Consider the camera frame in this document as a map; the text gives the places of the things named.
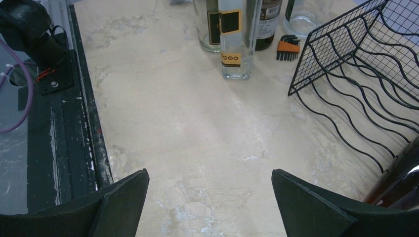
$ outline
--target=white cable tie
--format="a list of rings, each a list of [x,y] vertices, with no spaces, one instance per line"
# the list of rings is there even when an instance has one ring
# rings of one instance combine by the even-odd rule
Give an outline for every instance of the white cable tie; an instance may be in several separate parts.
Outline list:
[[[5,73],[0,73],[0,77],[6,77],[7,79],[9,79],[9,75],[6,75]]]

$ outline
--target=clear glass bottle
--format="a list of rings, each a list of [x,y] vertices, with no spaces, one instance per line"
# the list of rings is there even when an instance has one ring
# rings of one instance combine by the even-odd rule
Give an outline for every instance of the clear glass bottle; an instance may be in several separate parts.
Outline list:
[[[198,39],[206,51],[220,52],[218,0],[194,0]]]
[[[333,0],[289,0],[285,10],[284,30],[300,39],[329,21]]]
[[[262,0],[219,0],[222,74],[249,79]]]

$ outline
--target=gold label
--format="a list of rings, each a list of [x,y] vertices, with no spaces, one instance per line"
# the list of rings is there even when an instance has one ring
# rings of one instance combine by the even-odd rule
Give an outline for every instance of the gold label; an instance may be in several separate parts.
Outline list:
[[[225,67],[239,68],[242,61],[242,55],[239,53],[221,52],[221,63]]]
[[[242,31],[242,10],[218,11],[221,35],[229,35]]]

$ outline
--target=marble countertop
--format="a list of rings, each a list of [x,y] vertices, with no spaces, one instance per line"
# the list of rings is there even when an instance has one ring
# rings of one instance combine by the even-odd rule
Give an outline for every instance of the marble countertop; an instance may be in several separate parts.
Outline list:
[[[333,13],[354,6],[335,1]],[[357,200],[380,176],[287,96],[297,60],[274,60],[276,47],[256,53],[250,80],[225,80],[219,55],[200,48],[192,4],[75,9],[114,179],[150,174],[138,236],[286,236],[273,169]]]

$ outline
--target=brown bottle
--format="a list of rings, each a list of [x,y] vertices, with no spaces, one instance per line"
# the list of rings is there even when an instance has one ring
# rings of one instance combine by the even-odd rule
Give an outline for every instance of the brown bottle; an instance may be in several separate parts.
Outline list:
[[[256,37],[256,51],[267,49],[274,40],[281,5],[282,0],[263,0],[259,32]]]
[[[419,137],[394,158],[364,202],[401,210],[419,206]]]

